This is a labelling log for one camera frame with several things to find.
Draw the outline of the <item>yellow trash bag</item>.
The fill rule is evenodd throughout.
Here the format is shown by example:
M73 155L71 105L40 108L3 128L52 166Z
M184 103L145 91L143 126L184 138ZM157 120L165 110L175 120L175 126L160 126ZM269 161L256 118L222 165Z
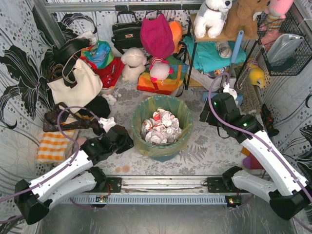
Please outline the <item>yellow trash bag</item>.
M147 143L141 137L141 126L144 120L152 117L158 109L170 111L179 120L182 134L178 141L172 145L155 146ZM134 148L143 156L169 156L183 150L188 143L193 130L193 116L186 103L176 97L156 95L146 98L134 110L132 116L132 131Z

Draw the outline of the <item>teal trash bin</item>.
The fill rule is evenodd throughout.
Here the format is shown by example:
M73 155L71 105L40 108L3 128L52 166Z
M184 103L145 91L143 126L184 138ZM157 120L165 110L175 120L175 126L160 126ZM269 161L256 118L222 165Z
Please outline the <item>teal trash bin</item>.
M166 162L166 161L169 161L169 160L175 158L177 155L179 155L179 152L176 152L176 153L169 155L169 156L155 156L155 157L151 157L151 159L159 161L159 162Z

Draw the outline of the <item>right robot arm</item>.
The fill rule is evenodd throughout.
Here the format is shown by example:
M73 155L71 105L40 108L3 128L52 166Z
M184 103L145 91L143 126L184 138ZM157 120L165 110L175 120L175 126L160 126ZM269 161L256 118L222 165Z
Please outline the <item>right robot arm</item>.
M258 160L272 179L261 179L234 166L223 174L226 186L263 199L283 220L290 220L311 204L312 184L276 149L254 116L241 114L231 94L208 96L200 121L225 130Z

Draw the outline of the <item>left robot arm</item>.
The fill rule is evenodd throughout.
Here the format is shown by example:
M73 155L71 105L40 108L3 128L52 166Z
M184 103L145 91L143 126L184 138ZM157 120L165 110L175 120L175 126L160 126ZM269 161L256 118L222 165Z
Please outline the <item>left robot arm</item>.
M14 202L28 225L42 220L60 202L92 190L111 190L108 178L96 164L113 153L133 148L134 142L120 125L101 138L86 140L78 152L46 174L15 184Z

